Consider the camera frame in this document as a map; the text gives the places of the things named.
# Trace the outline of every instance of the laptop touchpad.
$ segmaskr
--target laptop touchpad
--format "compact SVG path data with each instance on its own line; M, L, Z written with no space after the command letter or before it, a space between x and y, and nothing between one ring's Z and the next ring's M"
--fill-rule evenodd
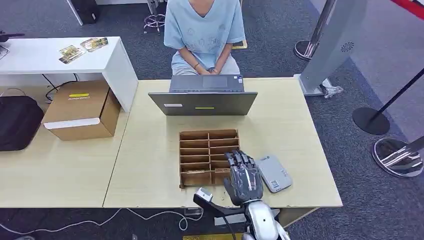
M227 87L226 76L203 76L203 88L205 89L221 89Z

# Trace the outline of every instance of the cardboard compartment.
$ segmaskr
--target cardboard compartment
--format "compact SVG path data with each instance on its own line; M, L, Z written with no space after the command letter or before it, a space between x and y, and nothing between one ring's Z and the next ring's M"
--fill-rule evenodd
M209 139L234 139L238 137L235 129L209 131Z
M212 183L212 177L210 171L192 171L181 173L181 185L182 186L204 186Z
M192 162L192 163L181 163L179 165L181 167L181 172L190 172L190 171L209 171L211 170L211 165L209 162L206 163L198 163L198 162Z
M180 140L208 140L208 131L182 131L179 133Z
M210 154L224 154L224 153L231 153L232 150L239 150L239 146L216 146L216 147L210 147L209 152Z
M210 160L211 161L228 161L224 154L215 154L215 155L211 154Z
M238 146L238 138L225 138L225 139L211 139L209 140L209 147L223 147L223 146Z
M240 149L235 129L179 133L180 188L222 185L230 177L224 153Z
M228 161L211 161L210 167L212 170L215 169L229 169L230 163Z
M209 155L186 155L180 156L179 162L181 164L187 163L209 163Z
M212 171L212 184L213 185L224 185L224 179L230 178L229 168L220 168L216 171Z
M180 148L179 154L184 155L209 155L209 148Z
M182 140L179 141L180 148L209 148L208 140Z

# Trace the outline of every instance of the power cord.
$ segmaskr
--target power cord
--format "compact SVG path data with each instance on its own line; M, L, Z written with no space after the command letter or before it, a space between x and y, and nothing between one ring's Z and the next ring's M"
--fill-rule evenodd
M64 83L62 83L62 84L60 84L59 86L55 86L55 85L53 85L53 83L44 75L44 74L41 74L49 83L50 83L50 85L53 87L53 89L50 89L46 94L45 94L45 98L47 99L47 100L49 100L50 102L51 101L53 101L53 99L51 98L51 97L49 97L49 94L51 93L51 92L53 92L53 90L56 90L56 92L58 92L59 91L59 89L58 88L60 88L60 87L62 87L63 85L66 85L66 84L68 84L68 83L74 83L74 82L78 82L78 77L77 77L77 75L75 74L75 73L73 73L73 76L75 77L75 80L73 80L73 81L67 81L67 82L64 82Z
M16 87L9 87L8 89L4 90L1 94L0 97L3 97L3 94L5 94L7 91L9 90L19 90L21 93L23 93L23 95L27 95L22 89L16 88Z
M222 218L224 219L225 224L227 225L227 227L228 227L229 231L230 231L230 232L231 232L231 234L232 234L232 239L233 239L233 240L236 240L236 234L234 233L234 230L233 230L233 228L231 227L231 225L228 223L227 218L226 218L225 216L223 216Z
M99 227L101 227L102 225L104 225L104 224L106 224L107 222L109 222L110 220L112 220L121 210L122 210L123 208L119 208L111 217L109 217L107 220L105 220L105 221L103 221L102 223L97 223L97 222L95 222L95 221L92 221L92 220L85 220L85 221L80 221L80 222L77 222L77 223L73 223L73 224L69 224L69 225L67 225L67 226L64 226L64 227L62 227L62 228L59 228L59 229L55 229L55 230L49 230L49 229L35 229L35 230L32 230L32 231L28 231L28 232L19 232L19 231L15 231L15 230L12 230L12 229L10 229L10 228L7 228L6 226L4 226L3 224L1 224L0 223L0 227L2 227L3 229L5 229L6 231L8 231L8 232L11 232L11 233L14 233L14 234L19 234L19 235L27 235L27 234L32 234L32 233L35 233L35 232L49 232L49 233L55 233L55 232L59 232L59 231L62 231L62 230L64 230L64 229L67 229L67 228L69 228L69 227L73 227L73 226L77 226L77 225L80 225L80 224L85 224L85 223L92 223L92 224L95 224L95 225L97 225L97 226L99 226ZM203 210L203 208L201 209L201 215L200 215L200 217L199 218L191 218L191 217L185 217L184 215L182 215L181 213L179 213L179 212L176 212L176 211L162 211L162 212L159 212L159 213L156 213L156 214L154 214L154 215L152 215L152 216L149 216L149 217L144 217L144 216L142 216L142 215L140 215L140 214L138 214L138 213L136 213L135 211L133 211L133 210L131 210L131 209L129 209L129 208L125 208L126 210L128 210L128 211L130 211L131 213L133 213L133 214L135 214L137 217L140 217L141 219L143 219L143 220L149 220L149 219L151 219L151 218L154 218L154 217L156 217L156 216L159 216L159 215L162 215L162 214L176 214L176 215L179 215L179 216L181 216L182 218L181 218L181 220L178 222L178 227L179 227L179 229L181 230L181 231L185 231L185 230L187 230L187 228L188 228L188 226L189 226L189 222L187 221L187 220L192 220L192 221L199 221L202 217L203 217L203 212L204 212L204 210ZM185 227L182 227L181 226L181 222L182 221L185 221Z

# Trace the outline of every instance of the laptop lid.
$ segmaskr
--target laptop lid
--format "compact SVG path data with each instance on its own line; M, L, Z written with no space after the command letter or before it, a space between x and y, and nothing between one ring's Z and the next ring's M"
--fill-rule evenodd
M247 115L257 92L151 92L167 116Z

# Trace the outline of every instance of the speaker grille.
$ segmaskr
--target speaker grille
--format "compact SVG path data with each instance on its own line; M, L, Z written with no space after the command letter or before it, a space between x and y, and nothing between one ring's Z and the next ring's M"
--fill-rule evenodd
M354 47L355 43L353 41L348 41L341 46L340 51L342 51L343 53L347 53L351 51Z

